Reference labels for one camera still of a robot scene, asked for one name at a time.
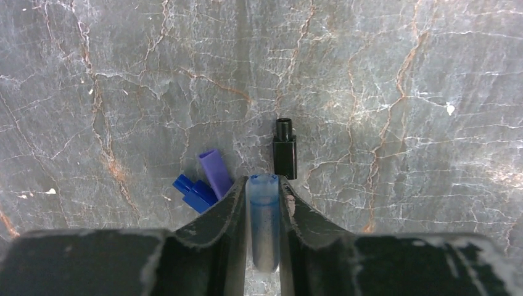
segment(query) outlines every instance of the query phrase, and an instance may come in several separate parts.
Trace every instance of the black object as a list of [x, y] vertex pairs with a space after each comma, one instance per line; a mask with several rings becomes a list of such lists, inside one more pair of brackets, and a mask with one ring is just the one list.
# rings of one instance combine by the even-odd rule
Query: black object
[[292, 120], [278, 118], [273, 139], [274, 173], [289, 180], [298, 178], [296, 136], [292, 134]]
[[[0, 262], [0, 295], [241, 296], [245, 182], [175, 232], [28, 232]], [[359, 236], [280, 177], [281, 295], [522, 295], [516, 269], [477, 234]]]

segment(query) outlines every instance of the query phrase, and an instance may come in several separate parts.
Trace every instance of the blue object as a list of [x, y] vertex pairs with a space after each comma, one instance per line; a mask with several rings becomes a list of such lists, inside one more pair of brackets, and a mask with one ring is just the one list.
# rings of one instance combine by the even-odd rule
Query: blue object
[[193, 183], [189, 178], [181, 174], [173, 183], [173, 186], [183, 193], [183, 201], [200, 214], [218, 201], [212, 189], [202, 180]]
[[233, 182], [227, 172], [225, 163], [223, 163], [223, 159], [221, 159], [220, 153], [218, 150], [213, 149], [200, 154], [199, 158], [211, 188], [218, 200], [221, 200], [227, 194]]
[[272, 273], [279, 264], [278, 176], [251, 176], [245, 193], [250, 206], [252, 261], [259, 271]]

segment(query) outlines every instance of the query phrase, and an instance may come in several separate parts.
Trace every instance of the cylindrical tip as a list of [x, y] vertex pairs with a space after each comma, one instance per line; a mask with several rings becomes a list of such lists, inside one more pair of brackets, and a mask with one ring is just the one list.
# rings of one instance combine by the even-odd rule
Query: cylindrical tip
[[192, 187], [194, 186], [194, 183], [189, 180], [189, 178], [185, 177], [185, 175], [181, 174], [178, 179], [173, 183], [174, 187], [178, 189], [183, 195], [186, 195], [191, 191]]
[[292, 120], [290, 118], [278, 118], [276, 120], [276, 137], [284, 142], [292, 139]]

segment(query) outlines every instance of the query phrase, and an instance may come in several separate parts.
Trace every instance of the translucent plastic tube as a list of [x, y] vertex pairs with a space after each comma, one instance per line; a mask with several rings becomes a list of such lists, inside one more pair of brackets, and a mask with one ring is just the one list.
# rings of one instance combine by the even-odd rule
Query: translucent plastic tube
[[259, 271], [271, 273], [279, 263], [278, 176], [251, 176], [245, 193], [250, 207], [252, 261]]

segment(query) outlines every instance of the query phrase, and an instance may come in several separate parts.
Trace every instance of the gray stone surface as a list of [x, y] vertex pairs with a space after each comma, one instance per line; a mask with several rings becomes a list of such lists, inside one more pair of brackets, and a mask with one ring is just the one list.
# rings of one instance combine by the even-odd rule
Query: gray stone surface
[[521, 265], [522, 26], [518, 0], [0, 0], [0, 237], [177, 229], [199, 152], [271, 171], [291, 117], [294, 187], [335, 223], [474, 231]]

